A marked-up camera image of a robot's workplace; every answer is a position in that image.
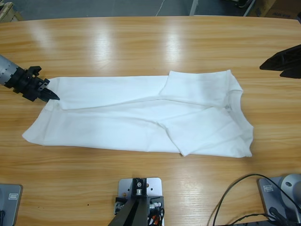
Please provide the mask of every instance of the wooden table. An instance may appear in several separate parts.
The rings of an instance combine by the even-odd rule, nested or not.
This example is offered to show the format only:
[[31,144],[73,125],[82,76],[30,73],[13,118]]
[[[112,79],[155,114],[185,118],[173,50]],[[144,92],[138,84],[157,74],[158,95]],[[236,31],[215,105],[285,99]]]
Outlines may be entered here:
[[[167,226],[205,226],[221,195],[248,173],[301,173],[301,80],[259,66],[300,44],[294,20],[251,17],[119,17],[0,24],[0,54],[41,77],[167,75],[231,69],[254,125],[252,158],[45,147],[22,133],[45,105],[0,87],[0,182],[22,184],[17,225],[96,226],[113,218],[121,178],[160,177]],[[256,178],[227,195],[217,223],[263,212]],[[263,218],[249,218],[255,221]]]

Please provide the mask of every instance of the electrical wire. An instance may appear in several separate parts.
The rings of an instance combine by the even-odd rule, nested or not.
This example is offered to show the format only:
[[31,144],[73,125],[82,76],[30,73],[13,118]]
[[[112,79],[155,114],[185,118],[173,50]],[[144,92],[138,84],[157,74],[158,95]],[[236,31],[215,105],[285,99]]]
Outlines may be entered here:
[[161,9],[162,9],[162,6],[163,6],[164,2],[165,2],[165,0],[162,0],[161,6],[160,6],[160,8],[159,8],[159,10],[158,10],[158,12],[156,13],[155,16],[158,16],[159,12],[160,12]]
[[255,216],[259,216],[259,215],[262,215],[262,216],[265,216],[267,218],[271,218],[273,220],[277,220],[275,217],[269,215],[269,214],[265,214],[265,213],[253,213],[253,214],[248,214],[248,215],[245,215],[243,216],[242,218],[239,218],[237,219],[236,221],[234,221],[233,223],[229,224],[229,226],[233,226],[234,224],[236,224],[237,222],[245,219],[245,218],[248,218],[248,217],[255,217]]
[[163,218],[164,218],[164,208],[160,208],[159,210],[154,211],[154,214],[151,215],[148,219],[149,226],[162,226]]
[[5,212],[3,210],[0,210],[0,226],[3,225],[4,216]]
[[220,200],[220,202],[218,203],[218,206],[217,206],[217,209],[216,209],[216,213],[215,213],[215,216],[214,216],[214,219],[213,219],[213,226],[215,226],[215,222],[216,222],[216,218],[217,218],[217,215],[218,215],[218,212],[221,208],[221,205],[222,205],[222,201],[224,200],[224,198],[226,197],[227,193],[231,190],[232,187],[234,187],[237,183],[239,183],[240,181],[242,181],[243,179],[246,179],[248,177],[252,177],[252,176],[259,176],[259,177],[262,177],[262,178],[266,178],[268,181],[270,181],[273,185],[275,185],[297,208],[297,210],[301,213],[301,208],[299,207],[299,205],[291,199],[291,197],[289,197],[274,181],[272,181],[270,178],[262,175],[262,174],[257,174],[257,173],[253,173],[253,174],[249,174],[249,175],[246,175],[240,179],[238,179],[237,181],[235,181],[233,184],[231,184],[228,189],[225,191],[225,193],[222,195],[222,198]]

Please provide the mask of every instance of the cardboard box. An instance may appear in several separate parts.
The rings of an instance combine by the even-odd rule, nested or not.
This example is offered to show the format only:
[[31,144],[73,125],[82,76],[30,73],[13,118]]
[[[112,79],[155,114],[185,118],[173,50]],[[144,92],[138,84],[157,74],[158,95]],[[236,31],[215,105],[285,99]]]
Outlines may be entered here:
[[301,12],[301,0],[256,0],[248,16],[295,19]]
[[21,21],[23,18],[14,10],[12,2],[5,3],[0,10],[0,23]]

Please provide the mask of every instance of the floor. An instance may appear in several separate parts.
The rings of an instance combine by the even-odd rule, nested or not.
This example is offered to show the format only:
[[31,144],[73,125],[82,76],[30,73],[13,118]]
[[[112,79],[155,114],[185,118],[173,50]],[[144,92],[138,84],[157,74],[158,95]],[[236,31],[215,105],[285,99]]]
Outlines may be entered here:
[[[187,16],[193,0],[5,0],[24,20],[94,16]],[[196,15],[242,16],[229,0],[199,0]]]

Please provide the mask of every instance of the black robot end effector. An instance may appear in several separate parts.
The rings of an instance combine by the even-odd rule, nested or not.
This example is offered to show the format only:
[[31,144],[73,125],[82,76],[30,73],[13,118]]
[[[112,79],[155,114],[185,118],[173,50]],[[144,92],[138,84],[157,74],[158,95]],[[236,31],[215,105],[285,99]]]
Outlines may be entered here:
[[[301,23],[301,12],[297,15]],[[261,66],[262,70],[282,71],[280,77],[301,79],[301,45],[277,52]]]
[[22,93],[23,97],[31,101],[36,98],[45,102],[59,100],[54,92],[46,88],[50,81],[38,77],[40,70],[40,66],[23,69],[0,55],[0,84],[14,88],[15,93]]

